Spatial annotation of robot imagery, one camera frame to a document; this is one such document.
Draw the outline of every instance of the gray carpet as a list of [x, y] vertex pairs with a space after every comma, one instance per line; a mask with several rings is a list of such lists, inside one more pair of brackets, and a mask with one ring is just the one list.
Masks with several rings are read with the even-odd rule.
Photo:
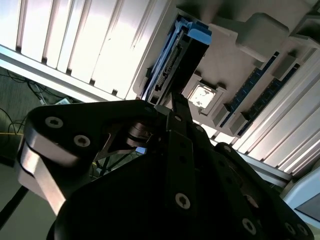
[[[10, 73], [12, 77], [19, 77], [14, 73]], [[21, 123], [25, 116], [32, 109], [40, 107], [41, 103], [39, 99], [28, 88], [27, 83], [18, 83], [13, 81], [8, 76], [8, 71], [0, 67], [0, 108], [5, 110], [11, 117], [13, 122]], [[64, 97], [62, 93], [54, 91], [48, 88], [56, 95]], [[52, 96], [46, 92], [42, 93], [48, 104], [54, 104], [60, 100], [60, 98]], [[11, 121], [6, 114], [0, 110], [0, 133], [8, 132], [8, 126]], [[20, 127], [19, 124], [15, 124], [16, 131]], [[11, 126], [11, 133], [14, 133], [14, 129]], [[3, 135], [0, 134], [0, 156], [14, 159], [17, 154], [17, 149], [20, 143], [20, 135]]]

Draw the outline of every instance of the bolt head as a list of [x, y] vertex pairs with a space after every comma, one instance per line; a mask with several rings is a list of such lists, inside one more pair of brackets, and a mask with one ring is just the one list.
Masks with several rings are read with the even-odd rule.
[[188, 210], [191, 206], [189, 198], [180, 192], [175, 195], [175, 202], [179, 207], [185, 210]]
[[52, 129], [59, 129], [64, 125], [64, 122], [55, 116], [49, 116], [44, 120], [45, 124]]
[[84, 135], [77, 135], [74, 137], [73, 139], [75, 145], [85, 148], [88, 147], [90, 145], [90, 139]]
[[174, 118], [177, 119], [179, 122], [182, 121], [181, 117], [179, 117], [179, 116], [174, 116]]
[[229, 153], [231, 153], [231, 148], [230, 148], [230, 147], [228, 147], [228, 146], [223, 146], [223, 148], [224, 148], [225, 150], [227, 150]]
[[292, 235], [296, 235], [296, 230], [291, 226], [290, 223], [286, 222], [284, 225]]
[[255, 225], [248, 218], [242, 219], [242, 225], [252, 235], [257, 234], [257, 229]]
[[302, 226], [300, 223], [297, 224], [297, 227], [298, 227], [298, 229], [299, 229], [304, 235], [306, 235], [306, 236], [309, 235], [307, 229], [305, 229], [305, 227]]

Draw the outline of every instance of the blue strip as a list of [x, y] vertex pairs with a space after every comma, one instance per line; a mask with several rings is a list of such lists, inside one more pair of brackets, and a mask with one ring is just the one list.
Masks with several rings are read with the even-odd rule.
[[202, 23], [199, 24], [199, 22], [189, 22], [187, 27], [189, 28], [187, 35], [190, 38], [198, 40], [206, 45], [210, 45], [212, 38], [211, 31], [208, 29], [208, 26], [203, 25]]
[[267, 64], [264, 66], [262, 70], [257, 67], [253, 70], [253, 72], [251, 73], [249, 78], [245, 81], [245, 83], [242, 85], [240, 90], [235, 94], [231, 103], [227, 105], [229, 107], [230, 113], [226, 116], [226, 118], [220, 124], [220, 128], [222, 128], [226, 124], [226, 122], [229, 120], [232, 114], [236, 111], [236, 109], [239, 107], [242, 101], [254, 88], [257, 82], [261, 79], [262, 75], [265, 74], [265, 72], [268, 70], [271, 64], [276, 60], [278, 55], [279, 55], [279, 52], [275, 52], [274, 55], [270, 58], [270, 60], [267, 62]]
[[263, 91], [260, 97], [254, 102], [251, 108], [248, 111], [248, 122], [243, 126], [239, 131], [238, 135], [241, 136], [247, 128], [252, 124], [252, 122], [257, 118], [257, 116], [262, 112], [262, 110], [270, 103], [275, 95], [281, 90], [281, 88], [288, 82], [288, 80], [296, 73], [300, 65], [296, 64], [294, 67], [287, 73], [282, 81], [274, 78], [268, 87]]

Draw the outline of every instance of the white panel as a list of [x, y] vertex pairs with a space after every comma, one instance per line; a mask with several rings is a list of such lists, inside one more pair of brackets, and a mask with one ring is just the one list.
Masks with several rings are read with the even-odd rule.
[[47, 58], [46, 64], [54, 69], [58, 64], [72, 0], [60, 0], [57, 1], [57, 4], [56, 11], [54, 11], [54, 15], [52, 16], [52, 29], [48, 38], [45, 56]]
[[216, 146], [218, 143], [212, 139], [210, 139], [210, 143], [213, 145], [213, 146]]
[[314, 149], [314, 152], [306, 158], [303, 162], [299, 162], [299, 164], [296, 164], [293, 166], [292, 169], [288, 171], [288, 173], [295, 175], [300, 175], [300, 172], [304, 170], [304, 167], [309, 166], [309, 164], [315, 164], [317, 161], [319, 161], [320, 157], [320, 144], [316, 146]]
[[209, 138], [212, 138], [212, 136], [217, 132], [217, 130], [204, 124], [202, 124], [201, 127], [203, 127]]
[[320, 108], [318, 108], [296, 131], [294, 131], [264, 163], [280, 166], [298, 151], [315, 133], [320, 130]]
[[70, 68], [73, 77], [86, 83], [90, 82], [115, 4], [116, 0], [92, 0], [71, 58]]
[[41, 62], [46, 43], [52, 0], [27, 0], [21, 53]]
[[[278, 122], [258, 145], [248, 154], [250, 157], [261, 160], [267, 157], [280, 145], [306, 118], [317, 109], [320, 102], [320, 81], [318, 81], [294, 107]], [[275, 167], [277, 162], [269, 162]]]
[[304, 164], [304, 160], [308, 158], [310, 155], [308, 150], [312, 149], [312, 152], [315, 153], [316, 150], [318, 150], [319, 146], [317, 146], [317, 142], [320, 139], [320, 131], [318, 131], [316, 134], [310, 136], [308, 141], [306, 141], [297, 151], [295, 151], [293, 154], [290, 155], [290, 157], [284, 162], [279, 169], [284, 171], [287, 169], [292, 163], [295, 164], [295, 167], [298, 165]]
[[226, 144], [230, 144], [233, 140], [235, 139], [234, 136], [229, 136], [223, 132], [220, 132], [218, 134], [218, 136], [216, 136], [216, 138], [214, 139], [214, 141], [218, 142], [218, 143], [226, 143]]
[[86, 103], [122, 100], [1, 45], [0, 67]]
[[93, 79], [94, 86], [108, 93], [113, 89], [125, 98], [140, 59], [133, 45], [149, 0], [124, 0], [113, 30], [108, 33], [99, 56]]
[[60, 56], [59, 56], [58, 66], [57, 66], [57, 69], [63, 73], [67, 71], [67, 68], [69, 65], [69, 61], [70, 61], [72, 50], [75, 44], [84, 4], [85, 4], [85, 0], [73, 1], [71, 15], [69, 17], [69, 22], [65, 32], [65, 36], [64, 36]]
[[242, 153], [247, 152], [268, 130], [277, 124], [289, 107], [296, 103], [299, 95], [309, 84], [318, 78], [320, 73], [320, 51], [317, 50], [311, 58], [300, 67], [283, 89], [266, 106], [244, 135], [233, 145]]
[[149, 50], [151, 49], [151, 43], [153, 39], [156, 37], [156, 34], [158, 32], [158, 26], [162, 24], [165, 12], [168, 8], [170, 8], [169, 2], [171, 3], [171, 0], [156, 0], [156, 3], [154, 5], [154, 8], [151, 10], [151, 14], [148, 17], [145, 29], [143, 31], [142, 37], [138, 40], [138, 42], [135, 45], [134, 51], [136, 52], [136, 59], [134, 59], [134, 62], [132, 63], [132, 69], [134, 69], [134, 79], [131, 83], [131, 87], [129, 89], [129, 92], [125, 99], [127, 100], [133, 100], [136, 98], [137, 94], [133, 90], [133, 86], [135, 83], [135, 80], [138, 77], [138, 72], [141, 70], [143, 61], [148, 54]]
[[314, 153], [319, 151], [320, 139], [316, 141], [308, 150], [302, 153], [296, 160], [294, 160], [286, 169], [284, 169], [285, 173], [290, 173], [299, 163], [303, 162], [303, 159], [308, 159], [309, 157], [314, 158]]
[[0, 0], [0, 45], [16, 50], [21, 0]]

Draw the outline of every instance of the yellow cable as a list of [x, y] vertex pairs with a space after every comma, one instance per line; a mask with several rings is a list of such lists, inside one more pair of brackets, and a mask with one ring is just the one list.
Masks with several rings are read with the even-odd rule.
[[0, 132], [0, 135], [20, 135], [23, 136], [23, 133], [14, 133], [14, 132]]

